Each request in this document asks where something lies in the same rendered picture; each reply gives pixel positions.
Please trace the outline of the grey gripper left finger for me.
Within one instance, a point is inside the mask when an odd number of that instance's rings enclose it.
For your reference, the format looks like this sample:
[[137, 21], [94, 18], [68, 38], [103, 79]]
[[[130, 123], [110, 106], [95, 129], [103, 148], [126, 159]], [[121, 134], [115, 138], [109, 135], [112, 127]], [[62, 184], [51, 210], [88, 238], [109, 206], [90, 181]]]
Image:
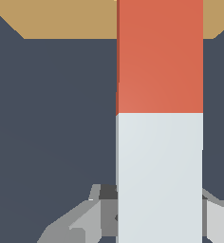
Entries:
[[37, 243], [99, 243], [117, 235], [117, 186], [93, 184], [88, 200], [48, 225]]

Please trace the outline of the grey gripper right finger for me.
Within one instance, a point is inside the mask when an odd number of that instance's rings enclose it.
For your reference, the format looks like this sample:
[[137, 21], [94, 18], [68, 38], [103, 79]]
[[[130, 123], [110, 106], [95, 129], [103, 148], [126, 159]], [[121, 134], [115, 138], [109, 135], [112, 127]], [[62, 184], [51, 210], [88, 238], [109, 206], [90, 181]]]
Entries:
[[202, 190], [202, 236], [209, 243], [224, 243], [224, 200]]

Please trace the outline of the orange and white peg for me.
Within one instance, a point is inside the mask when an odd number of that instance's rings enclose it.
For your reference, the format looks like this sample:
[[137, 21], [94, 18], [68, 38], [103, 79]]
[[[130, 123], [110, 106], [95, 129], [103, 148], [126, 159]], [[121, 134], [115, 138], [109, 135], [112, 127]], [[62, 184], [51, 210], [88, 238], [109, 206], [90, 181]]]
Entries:
[[201, 243], [203, 0], [117, 2], [118, 243]]

